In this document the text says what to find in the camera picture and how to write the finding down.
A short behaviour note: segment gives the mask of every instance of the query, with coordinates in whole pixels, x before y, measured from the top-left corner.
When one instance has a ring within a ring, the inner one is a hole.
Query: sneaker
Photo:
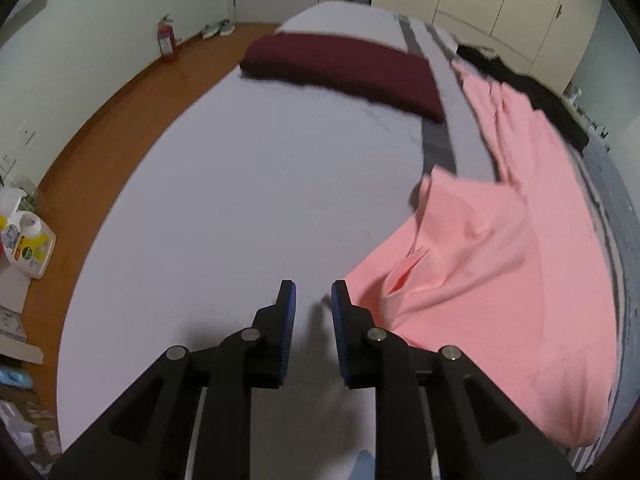
[[[217,33],[220,32],[220,24],[216,23],[215,25],[207,25],[202,29],[202,38],[204,40],[208,40],[209,38],[213,38]]]
[[[236,26],[233,23],[229,23],[229,20],[220,22],[220,36],[231,36],[234,30],[236,30]]]

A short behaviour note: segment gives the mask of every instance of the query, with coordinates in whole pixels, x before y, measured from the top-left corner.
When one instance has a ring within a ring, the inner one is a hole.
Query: white bed sheet
[[[361,4],[329,0],[287,20],[278,30],[351,36],[407,51],[395,14]]]
[[[375,11],[363,34],[404,44]],[[319,302],[411,214],[421,171],[418,117],[233,70],[150,150],[87,257],[60,347],[63,449],[167,347],[216,345],[292,279],[289,374],[254,390],[252,478],[348,478],[374,452],[374,392],[344,389]]]

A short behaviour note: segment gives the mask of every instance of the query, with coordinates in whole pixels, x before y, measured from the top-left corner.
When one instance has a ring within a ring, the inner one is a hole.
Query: cardboard box
[[[16,341],[27,341],[20,314],[0,305],[0,335],[5,335]]]
[[[34,453],[28,454],[28,459],[42,474],[48,473],[53,463],[62,454],[55,413],[42,405],[33,390],[24,390],[5,384],[0,384],[0,402],[5,403],[5,407],[9,409],[15,406],[26,422],[35,425],[31,431]]]

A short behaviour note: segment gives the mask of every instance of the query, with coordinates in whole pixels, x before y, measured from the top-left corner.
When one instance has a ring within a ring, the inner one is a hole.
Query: bottle label
[[[34,238],[20,237],[15,246],[15,261],[23,260],[31,270],[40,273],[51,247],[51,238],[46,233],[40,233]]]
[[[18,229],[18,226],[9,224],[2,230],[2,245],[12,250],[19,237],[20,229]]]
[[[160,52],[162,52],[163,56],[170,56],[174,53],[174,47],[171,44],[170,36],[160,36],[158,41],[160,43]]]

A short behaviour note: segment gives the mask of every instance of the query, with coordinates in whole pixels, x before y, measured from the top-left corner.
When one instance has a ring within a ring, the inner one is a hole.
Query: black fabric
[[[575,122],[560,98],[549,88],[527,75],[516,74],[499,57],[486,58],[478,49],[460,45],[457,54],[496,81],[507,83],[529,97],[535,110],[542,110],[560,135],[580,153],[589,142],[587,133]]]

